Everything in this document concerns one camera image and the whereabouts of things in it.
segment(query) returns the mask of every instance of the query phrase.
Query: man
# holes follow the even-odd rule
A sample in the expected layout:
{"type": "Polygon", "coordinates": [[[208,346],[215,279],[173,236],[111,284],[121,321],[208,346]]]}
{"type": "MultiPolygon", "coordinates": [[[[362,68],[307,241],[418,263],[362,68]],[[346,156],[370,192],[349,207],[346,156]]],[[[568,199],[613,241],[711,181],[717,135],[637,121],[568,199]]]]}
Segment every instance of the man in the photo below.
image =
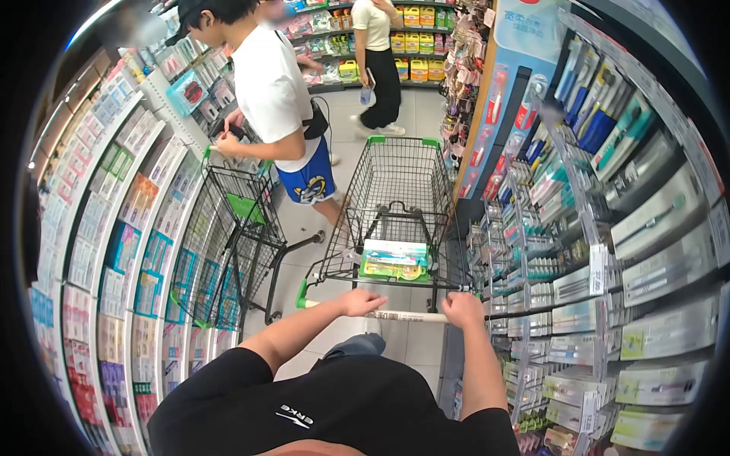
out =
{"type": "Polygon", "coordinates": [[[468,293],[442,300],[464,332],[460,422],[446,418],[417,371],[380,356],[385,342],[374,333],[336,345],[308,374],[273,382],[336,318],[386,301],[356,288],[224,352],[155,411],[147,425],[155,456],[519,455],[483,306],[468,293]]]}
{"type": "Polygon", "coordinates": [[[279,31],[257,24],[257,6],[256,0],[180,0],[176,37],[189,32],[210,47],[226,43],[233,49],[239,109],[226,119],[226,129],[246,117],[263,143],[241,144],[224,131],[216,144],[218,152],[273,160],[291,199],[313,205],[336,225],[340,205],[332,198],[335,185],[323,136],[326,120],[312,108],[291,43],[279,31]]]}

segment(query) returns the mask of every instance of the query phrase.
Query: white t-shirt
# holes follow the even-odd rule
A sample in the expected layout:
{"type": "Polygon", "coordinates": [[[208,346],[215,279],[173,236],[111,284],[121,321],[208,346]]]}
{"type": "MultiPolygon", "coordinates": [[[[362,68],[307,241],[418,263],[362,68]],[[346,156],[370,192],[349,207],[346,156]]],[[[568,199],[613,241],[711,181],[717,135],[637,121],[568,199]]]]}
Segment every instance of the white t-shirt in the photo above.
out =
{"type": "MultiPolygon", "coordinates": [[[[303,120],[312,118],[310,93],[296,64],[294,48],[285,36],[256,27],[231,58],[238,106],[261,141],[279,141],[301,127],[303,120]]],[[[286,172],[304,168],[320,138],[304,142],[303,158],[275,160],[277,168],[286,172]]]]}
{"type": "Polygon", "coordinates": [[[391,19],[370,0],[356,0],[350,12],[353,28],[367,30],[365,49],[386,50],[391,46],[391,19]]]}

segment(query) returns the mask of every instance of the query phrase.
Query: erke logo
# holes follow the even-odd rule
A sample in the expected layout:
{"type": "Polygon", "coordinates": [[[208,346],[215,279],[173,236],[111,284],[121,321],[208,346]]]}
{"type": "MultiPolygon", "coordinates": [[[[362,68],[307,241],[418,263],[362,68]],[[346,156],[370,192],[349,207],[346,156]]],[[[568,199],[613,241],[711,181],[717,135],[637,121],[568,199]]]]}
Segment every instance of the erke logo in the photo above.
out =
{"type": "Polygon", "coordinates": [[[293,422],[297,426],[302,426],[303,428],[309,429],[310,427],[308,425],[314,424],[312,418],[309,418],[308,416],[299,413],[297,410],[292,409],[290,406],[282,404],[281,409],[285,411],[286,414],[281,414],[279,412],[276,412],[276,414],[280,417],[286,418],[287,420],[291,420],[291,422],[293,422]]]}

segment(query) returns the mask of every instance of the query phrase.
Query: blue shorts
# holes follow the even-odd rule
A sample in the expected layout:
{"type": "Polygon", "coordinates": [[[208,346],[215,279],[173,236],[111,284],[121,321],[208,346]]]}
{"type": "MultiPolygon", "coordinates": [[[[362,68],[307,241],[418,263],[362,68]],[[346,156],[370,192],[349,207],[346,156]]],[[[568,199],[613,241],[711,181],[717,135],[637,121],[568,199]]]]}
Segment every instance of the blue shorts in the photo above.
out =
{"type": "Polygon", "coordinates": [[[310,162],[299,171],[288,173],[277,168],[281,185],[286,189],[289,198],[298,204],[315,204],[334,195],[334,179],[332,165],[329,161],[329,150],[324,136],[320,140],[310,162]]]}

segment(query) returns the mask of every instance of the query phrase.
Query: yellow detergent bottle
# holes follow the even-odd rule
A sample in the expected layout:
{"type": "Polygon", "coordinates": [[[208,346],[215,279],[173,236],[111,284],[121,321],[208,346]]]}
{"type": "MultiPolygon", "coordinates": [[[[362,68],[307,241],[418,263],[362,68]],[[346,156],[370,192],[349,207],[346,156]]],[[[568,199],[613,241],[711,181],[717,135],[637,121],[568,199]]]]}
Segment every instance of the yellow detergent bottle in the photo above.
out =
{"type": "Polygon", "coordinates": [[[421,58],[411,60],[411,80],[425,82],[429,80],[429,63],[421,58]]]}
{"type": "Polygon", "coordinates": [[[406,50],[406,34],[398,31],[391,35],[391,49],[395,53],[404,53],[406,50]]]}
{"type": "Polygon", "coordinates": [[[420,28],[420,10],[412,5],[403,8],[403,26],[420,28]]]}
{"type": "Polygon", "coordinates": [[[434,34],[418,34],[418,42],[421,54],[434,53],[434,34]]]}
{"type": "Polygon", "coordinates": [[[440,81],[444,79],[444,61],[429,59],[429,81],[440,81]]]}
{"type": "Polygon", "coordinates": [[[408,81],[408,59],[397,58],[395,61],[396,68],[398,69],[398,78],[401,81],[408,81]]]}
{"type": "Polygon", "coordinates": [[[436,22],[436,8],[434,7],[421,7],[420,8],[420,27],[421,28],[433,28],[436,22]]]}
{"type": "Polygon", "coordinates": [[[358,64],[354,60],[339,63],[339,78],[343,82],[357,82],[358,64]]]}
{"type": "Polygon", "coordinates": [[[420,35],[417,32],[409,31],[406,33],[406,52],[409,54],[418,54],[420,49],[420,35]]]}

